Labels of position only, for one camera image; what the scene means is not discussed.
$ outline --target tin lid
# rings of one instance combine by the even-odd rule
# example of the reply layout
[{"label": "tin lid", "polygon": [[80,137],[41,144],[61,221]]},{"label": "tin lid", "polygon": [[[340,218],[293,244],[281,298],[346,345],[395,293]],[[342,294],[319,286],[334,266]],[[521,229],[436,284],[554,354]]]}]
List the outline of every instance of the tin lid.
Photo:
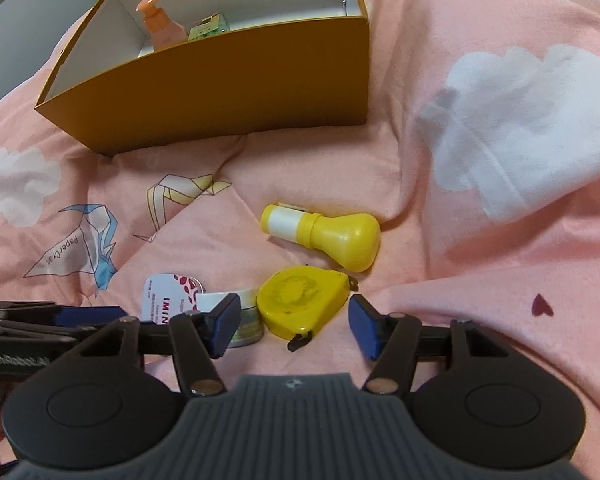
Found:
[{"label": "tin lid", "polygon": [[196,303],[200,312],[211,312],[222,299],[230,293],[237,294],[240,297],[240,307],[253,308],[256,306],[256,295],[258,293],[255,288],[244,288],[243,290],[228,290],[226,292],[205,292],[198,294]]}]

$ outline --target red heart print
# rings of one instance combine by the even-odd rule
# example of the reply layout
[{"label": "red heart print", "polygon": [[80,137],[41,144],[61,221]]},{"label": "red heart print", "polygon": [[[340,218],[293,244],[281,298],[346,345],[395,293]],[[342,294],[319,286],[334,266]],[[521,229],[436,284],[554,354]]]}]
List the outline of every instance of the red heart print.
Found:
[{"label": "red heart print", "polygon": [[534,298],[534,302],[531,305],[531,314],[533,314],[536,317],[542,316],[542,314],[547,314],[547,316],[553,317],[554,310],[546,302],[545,298],[542,297],[542,294],[538,294]]}]

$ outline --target pink bedsheet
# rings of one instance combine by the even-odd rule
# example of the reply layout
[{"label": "pink bedsheet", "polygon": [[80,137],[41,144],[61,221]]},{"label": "pink bedsheet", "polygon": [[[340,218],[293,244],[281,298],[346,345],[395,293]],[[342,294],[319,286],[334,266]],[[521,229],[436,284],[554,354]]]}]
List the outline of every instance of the pink bedsheet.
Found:
[{"label": "pink bedsheet", "polygon": [[[587,410],[574,463],[600,479],[600,0],[367,1],[366,125],[114,158],[33,110],[74,26],[0,102],[0,300],[138,314],[156,272],[256,287],[286,266],[332,266],[267,239],[267,204],[366,211],[383,232],[362,293],[429,323],[471,317],[570,382]],[[551,310],[532,310],[539,293]],[[368,373],[345,309],[294,354],[267,334],[218,367],[229,385],[247,372]],[[169,360],[149,370],[177,387]]]}]

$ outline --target paper plane print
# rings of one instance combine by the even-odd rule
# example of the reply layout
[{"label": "paper plane print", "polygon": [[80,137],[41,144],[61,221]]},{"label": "paper plane print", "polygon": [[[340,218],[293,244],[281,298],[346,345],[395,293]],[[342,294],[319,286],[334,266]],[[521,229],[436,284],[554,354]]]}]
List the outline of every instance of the paper plane print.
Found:
[{"label": "paper plane print", "polygon": [[102,204],[71,205],[60,212],[64,211],[81,212],[80,224],[43,254],[24,277],[85,272],[93,274],[98,290],[106,290],[117,272],[111,253],[118,221]]},{"label": "paper plane print", "polygon": [[231,186],[221,180],[214,182],[211,174],[189,178],[168,174],[158,184],[147,190],[146,201],[151,220],[154,223],[154,233],[150,236],[135,235],[145,242],[153,242],[155,235],[167,223],[165,204],[173,202],[187,206],[203,195],[216,195]]}]

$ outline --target orange cardboard box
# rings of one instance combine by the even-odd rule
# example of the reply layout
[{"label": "orange cardboard box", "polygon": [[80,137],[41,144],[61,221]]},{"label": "orange cardboard box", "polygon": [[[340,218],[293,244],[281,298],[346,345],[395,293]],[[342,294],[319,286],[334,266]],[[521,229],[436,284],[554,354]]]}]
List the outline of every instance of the orange cardboard box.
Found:
[{"label": "orange cardboard box", "polygon": [[364,0],[160,0],[186,27],[222,12],[231,30],[159,52],[138,2],[99,0],[36,103],[93,151],[365,123]]}]

